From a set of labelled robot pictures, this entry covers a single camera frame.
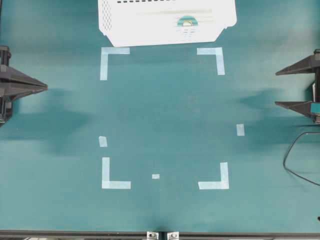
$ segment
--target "green table surface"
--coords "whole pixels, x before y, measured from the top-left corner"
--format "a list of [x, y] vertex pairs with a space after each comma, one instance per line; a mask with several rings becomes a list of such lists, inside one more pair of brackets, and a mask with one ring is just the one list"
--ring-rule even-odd
[[[318, 233], [320, 187], [282, 161], [298, 134], [319, 128], [274, 102], [311, 99], [313, 75], [275, 72], [320, 47], [319, 9], [237, 0], [237, 24], [216, 42], [131, 47], [109, 56], [100, 81], [101, 48], [112, 45], [96, 0], [4, 0], [10, 66], [49, 90], [17, 101], [0, 129], [0, 230]], [[215, 56], [197, 55], [217, 47], [225, 75]], [[319, 142], [304, 137], [288, 163], [314, 181]], [[103, 157], [130, 190], [102, 189]], [[199, 190], [224, 162], [230, 188]]]

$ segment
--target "metal bracket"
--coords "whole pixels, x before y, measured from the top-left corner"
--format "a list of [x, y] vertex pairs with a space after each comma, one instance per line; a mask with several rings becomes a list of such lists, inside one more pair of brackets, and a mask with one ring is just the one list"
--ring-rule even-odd
[[174, 232], [168, 232], [166, 234], [167, 240], [179, 240], [179, 232], [174, 231]]
[[159, 233], [154, 231], [147, 231], [146, 240], [159, 240]]

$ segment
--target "black metal frame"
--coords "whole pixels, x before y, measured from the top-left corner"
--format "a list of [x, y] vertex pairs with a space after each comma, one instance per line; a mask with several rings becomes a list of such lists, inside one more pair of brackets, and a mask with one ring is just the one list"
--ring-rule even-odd
[[[160, 240], [166, 235], [161, 232]], [[103, 231], [27, 231], [27, 230], [0, 230], [0, 238], [85, 238], [110, 240], [142, 240], [147, 238], [147, 232], [103, 232]], [[180, 232], [179, 240], [230, 240], [230, 239], [320, 239], [320, 233], [203, 233]]]

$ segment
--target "small tape piece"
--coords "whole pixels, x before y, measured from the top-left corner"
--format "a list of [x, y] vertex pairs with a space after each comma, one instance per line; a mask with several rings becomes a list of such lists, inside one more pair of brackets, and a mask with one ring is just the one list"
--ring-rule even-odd
[[110, 158], [102, 158], [102, 188], [103, 189], [131, 189], [131, 181], [110, 181]]
[[218, 75], [225, 75], [225, 61], [222, 47], [197, 48], [197, 55], [215, 55]]
[[160, 174], [152, 174], [152, 179], [160, 179]]
[[227, 190], [229, 189], [228, 163], [220, 163], [221, 181], [199, 181], [200, 190]]
[[100, 81], [108, 80], [108, 61], [109, 55], [130, 54], [129, 47], [102, 47], [101, 48], [101, 66], [100, 66]]
[[108, 147], [106, 136], [99, 136], [99, 145], [100, 145], [100, 148], [107, 148]]
[[244, 124], [237, 124], [236, 125], [236, 134], [238, 137], [244, 137], [246, 135]]

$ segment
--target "black cable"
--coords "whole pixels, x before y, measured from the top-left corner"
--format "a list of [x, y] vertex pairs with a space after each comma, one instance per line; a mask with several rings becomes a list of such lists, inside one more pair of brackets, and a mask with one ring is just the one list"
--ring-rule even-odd
[[293, 143], [290, 145], [288, 151], [285, 153], [284, 159], [283, 159], [283, 167], [284, 167], [285, 170], [287, 170], [287, 171], [290, 172], [291, 174], [297, 176], [298, 178], [301, 178], [301, 179], [303, 179], [303, 180], [305, 180], [305, 181], [307, 181], [307, 182], [309, 182], [309, 183], [311, 183], [311, 184], [320, 186], [320, 183], [311, 181], [311, 180], [309, 180], [309, 179], [307, 179], [307, 178], [299, 175], [298, 173], [294, 172], [293, 170], [291, 170], [290, 168], [288, 168], [288, 167], [286, 166], [286, 162], [287, 162], [289, 153], [291, 152], [291, 150], [292, 150], [292, 148], [294, 147], [294, 145], [296, 144], [296, 142], [297, 142], [301, 137], [303, 137], [304, 135], [320, 135], [320, 132], [314, 131], [314, 132], [304, 132], [304, 133], [301, 133], [301, 134], [293, 141]]

